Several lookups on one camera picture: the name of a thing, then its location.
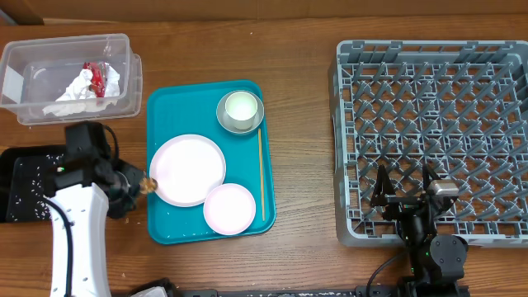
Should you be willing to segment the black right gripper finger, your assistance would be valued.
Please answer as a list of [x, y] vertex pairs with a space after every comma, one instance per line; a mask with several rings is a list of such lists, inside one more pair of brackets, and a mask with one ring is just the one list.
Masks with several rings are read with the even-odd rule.
[[427, 164], [422, 165], [422, 180], [423, 180], [423, 190], [428, 191], [429, 186], [435, 180], [440, 180], [440, 177], [436, 172]]
[[390, 181], [389, 174], [384, 165], [380, 165], [377, 172], [374, 192], [370, 199], [370, 206], [386, 206], [393, 203], [395, 199], [395, 189]]

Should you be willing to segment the white napkin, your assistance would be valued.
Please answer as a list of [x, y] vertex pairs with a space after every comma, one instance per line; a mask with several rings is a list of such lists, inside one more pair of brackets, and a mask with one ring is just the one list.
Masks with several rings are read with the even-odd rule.
[[91, 70], [82, 69], [66, 88], [65, 93], [54, 104], [43, 108], [43, 113], [62, 117], [82, 112], [99, 112], [105, 110], [110, 104], [115, 105], [116, 100], [99, 98], [94, 101], [96, 94], [90, 90], [92, 77]]

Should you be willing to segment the brown food scrap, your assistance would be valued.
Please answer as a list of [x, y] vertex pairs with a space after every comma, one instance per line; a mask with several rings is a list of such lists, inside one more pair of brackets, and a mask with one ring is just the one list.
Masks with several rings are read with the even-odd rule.
[[151, 177], [144, 177], [139, 182], [139, 191], [141, 194], [149, 194], [155, 192], [158, 189], [158, 182]]

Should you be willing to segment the red snack wrapper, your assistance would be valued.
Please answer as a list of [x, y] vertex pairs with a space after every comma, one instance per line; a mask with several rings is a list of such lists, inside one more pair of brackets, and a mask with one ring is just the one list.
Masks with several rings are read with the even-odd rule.
[[106, 92], [106, 63], [85, 62], [82, 68], [90, 70], [92, 73], [89, 90], [94, 92], [96, 97], [104, 97]]

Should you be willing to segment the small white paper piece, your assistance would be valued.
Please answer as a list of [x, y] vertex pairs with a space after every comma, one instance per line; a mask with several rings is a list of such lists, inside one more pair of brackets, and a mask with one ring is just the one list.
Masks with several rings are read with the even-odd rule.
[[104, 97], [117, 97], [120, 95], [120, 75], [108, 64], [106, 66], [106, 88]]

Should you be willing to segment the large white plate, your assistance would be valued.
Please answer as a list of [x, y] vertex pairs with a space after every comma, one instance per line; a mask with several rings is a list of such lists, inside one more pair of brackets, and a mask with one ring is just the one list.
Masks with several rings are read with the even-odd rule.
[[177, 207], [192, 207], [205, 201], [223, 184], [226, 161], [219, 146], [198, 134], [183, 134], [164, 143], [154, 154], [149, 176], [158, 186], [155, 193]]

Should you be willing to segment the grey saucer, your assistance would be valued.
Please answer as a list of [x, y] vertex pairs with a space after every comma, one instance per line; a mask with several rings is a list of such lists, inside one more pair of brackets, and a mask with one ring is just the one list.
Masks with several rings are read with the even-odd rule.
[[227, 99], [228, 95], [230, 95], [233, 92], [238, 92], [238, 91], [242, 91], [242, 90], [229, 92], [228, 94], [226, 94], [226, 95], [224, 95], [222, 97], [222, 99], [219, 101], [219, 104], [217, 105], [217, 110], [216, 110], [217, 119], [218, 119], [218, 122], [222, 125], [223, 128], [225, 128], [227, 131], [229, 131], [229, 132], [231, 132], [233, 134], [250, 134], [263, 121], [263, 118], [264, 118], [264, 105], [262, 103], [262, 100], [257, 95], [255, 95], [254, 93], [250, 92], [257, 99], [257, 114], [256, 114], [256, 116], [254, 118], [252, 127], [249, 130], [238, 130], [238, 129], [234, 128], [228, 122], [228, 117], [227, 117], [227, 113], [225, 111], [224, 104], [226, 102], [226, 99]]

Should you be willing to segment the small white plate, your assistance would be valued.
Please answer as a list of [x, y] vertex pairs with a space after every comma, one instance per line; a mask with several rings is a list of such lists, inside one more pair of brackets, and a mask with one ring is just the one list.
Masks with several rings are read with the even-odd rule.
[[208, 226], [221, 235], [232, 236], [246, 230], [256, 215], [252, 193], [239, 184], [216, 187], [206, 197], [203, 212]]

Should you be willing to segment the white cup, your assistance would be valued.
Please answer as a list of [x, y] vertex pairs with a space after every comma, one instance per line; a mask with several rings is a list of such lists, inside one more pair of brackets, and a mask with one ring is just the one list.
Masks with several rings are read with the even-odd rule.
[[257, 99], [250, 92], [233, 92], [224, 104], [228, 122], [238, 130], [249, 130], [257, 114]]

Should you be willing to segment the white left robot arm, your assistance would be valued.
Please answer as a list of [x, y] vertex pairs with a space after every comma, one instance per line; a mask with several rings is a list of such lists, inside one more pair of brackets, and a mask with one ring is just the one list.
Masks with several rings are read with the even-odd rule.
[[65, 129], [66, 152], [43, 179], [53, 229], [53, 296], [108, 296], [106, 220], [135, 210], [145, 174], [119, 157], [112, 129], [84, 121]]

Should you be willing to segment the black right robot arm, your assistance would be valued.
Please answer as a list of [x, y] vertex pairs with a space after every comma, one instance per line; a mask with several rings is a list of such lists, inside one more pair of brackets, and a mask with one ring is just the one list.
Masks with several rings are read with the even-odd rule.
[[[460, 236], [439, 234], [434, 218], [444, 214], [459, 198], [459, 188], [451, 179], [440, 178], [428, 165], [422, 166], [423, 190], [417, 196], [398, 196], [385, 166], [377, 172], [372, 207], [383, 209], [385, 220], [397, 223], [397, 235], [405, 250], [373, 272], [367, 282], [367, 296], [468, 296], [469, 289], [457, 281], [464, 277], [469, 245]], [[376, 276], [400, 257], [408, 256], [410, 276], [394, 286], [372, 287]]]

